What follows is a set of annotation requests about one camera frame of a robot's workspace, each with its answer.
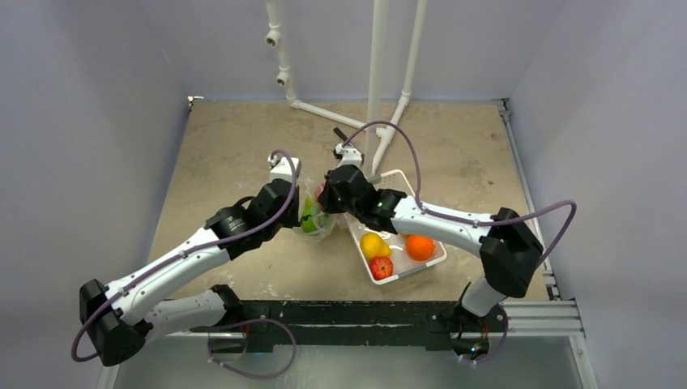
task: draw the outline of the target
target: white plastic tray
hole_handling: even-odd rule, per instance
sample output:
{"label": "white plastic tray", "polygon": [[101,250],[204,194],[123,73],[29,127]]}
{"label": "white plastic tray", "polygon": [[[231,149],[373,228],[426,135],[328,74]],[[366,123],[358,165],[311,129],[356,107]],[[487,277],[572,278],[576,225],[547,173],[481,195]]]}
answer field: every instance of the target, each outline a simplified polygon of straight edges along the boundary
{"label": "white plastic tray", "polygon": [[[415,195],[415,192],[410,187],[410,184],[406,179],[406,175],[403,174],[402,171],[398,169],[391,170],[389,172],[380,174],[380,177],[380,181],[374,185],[376,188],[396,189],[406,192],[413,196]],[[346,215],[346,221],[348,222],[348,231],[351,232],[351,237],[353,238],[353,242],[356,245],[358,254],[361,256],[363,266],[365,266],[365,270],[367,271],[370,280],[377,285],[384,285],[390,283],[391,281],[395,281],[399,278],[410,276],[413,273],[416,273],[420,270],[424,270],[430,266],[434,266],[437,263],[440,263],[441,261],[446,259],[446,249],[444,248],[444,245],[441,242],[434,241],[434,246],[436,247],[436,249],[434,250],[434,254],[432,254],[431,258],[427,259],[426,261],[416,261],[408,257],[408,255],[405,252],[405,238],[400,237],[398,235],[394,235],[392,233],[374,232],[371,229],[365,227],[364,224],[362,224],[350,215]],[[390,259],[391,262],[394,263],[394,272],[391,276],[388,276],[387,278],[384,278],[382,280],[375,280],[372,276],[372,272],[369,269],[368,262],[365,259],[363,252],[361,251],[360,244],[361,237],[366,233],[376,233],[377,235],[382,237],[384,242],[386,242],[386,244],[389,245],[389,247],[391,248]]]}

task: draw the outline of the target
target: wall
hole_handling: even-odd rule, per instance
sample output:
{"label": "wall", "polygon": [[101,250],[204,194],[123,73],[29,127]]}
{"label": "wall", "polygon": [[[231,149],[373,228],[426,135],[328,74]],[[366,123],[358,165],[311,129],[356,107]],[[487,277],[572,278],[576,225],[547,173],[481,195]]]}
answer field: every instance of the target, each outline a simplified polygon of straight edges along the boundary
{"label": "wall", "polygon": [[[283,99],[264,1],[139,0],[188,95]],[[306,99],[365,99],[373,2],[278,1],[296,93]],[[510,96],[563,0],[432,0],[413,96]],[[391,2],[383,96],[398,99],[415,0]]]}
{"label": "wall", "polygon": [[137,6],[0,5],[0,387],[94,387],[79,286],[147,257],[187,101]]}
{"label": "wall", "polygon": [[[687,2],[568,1],[512,97],[537,206],[601,387],[684,387]],[[543,219],[549,241],[563,215]]]}

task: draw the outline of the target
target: gray floor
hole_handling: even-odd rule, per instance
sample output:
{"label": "gray floor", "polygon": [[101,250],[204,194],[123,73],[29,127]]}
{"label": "gray floor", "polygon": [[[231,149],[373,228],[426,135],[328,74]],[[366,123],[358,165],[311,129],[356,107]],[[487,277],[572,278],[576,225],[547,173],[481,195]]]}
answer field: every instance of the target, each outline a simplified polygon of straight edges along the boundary
{"label": "gray floor", "polygon": [[[364,119],[364,104],[324,104],[324,108]],[[393,105],[385,105],[390,118]],[[527,209],[506,133],[495,105],[411,104],[400,125],[415,144],[424,201],[464,211]],[[303,161],[303,174],[321,181],[335,167],[331,149],[335,123],[286,104],[200,102],[190,115],[169,187],[151,259],[171,250],[208,217],[267,182],[267,155],[283,148]],[[342,126],[345,131],[350,128]],[[358,140],[361,146],[364,141]],[[402,169],[414,186],[408,146],[399,136],[379,172]],[[476,257],[447,246],[448,258],[425,271],[377,286],[370,282],[345,229],[314,243],[281,231],[259,250],[209,271],[174,297],[229,284],[244,299],[294,300],[455,300],[481,273]],[[548,300],[537,272],[527,300]]]}

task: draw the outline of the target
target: plastic bag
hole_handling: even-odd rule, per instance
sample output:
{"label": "plastic bag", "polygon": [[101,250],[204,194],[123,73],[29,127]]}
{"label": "plastic bag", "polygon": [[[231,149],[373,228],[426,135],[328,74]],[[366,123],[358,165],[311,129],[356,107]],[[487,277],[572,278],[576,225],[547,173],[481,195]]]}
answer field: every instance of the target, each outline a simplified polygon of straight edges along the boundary
{"label": "plastic bag", "polygon": [[301,227],[296,227],[293,231],[315,242],[320,242],[334,231],[337,224],[341,223],[341,215],[329,215],[322,211],[317,197],[322,193],[324,182],[316,182],[303,173],[298,181],[304,201],[301,205]]}

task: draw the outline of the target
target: apple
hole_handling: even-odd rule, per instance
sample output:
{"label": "apple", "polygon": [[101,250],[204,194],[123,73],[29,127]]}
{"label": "apple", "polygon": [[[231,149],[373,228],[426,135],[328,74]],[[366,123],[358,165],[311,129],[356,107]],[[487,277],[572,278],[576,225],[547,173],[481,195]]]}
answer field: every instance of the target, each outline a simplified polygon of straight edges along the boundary
{"label": "apple", "polygon": [[389,257],[377,257],[369,263],[369,269],[375,280],[383,280],[394,274],[394,263]]}

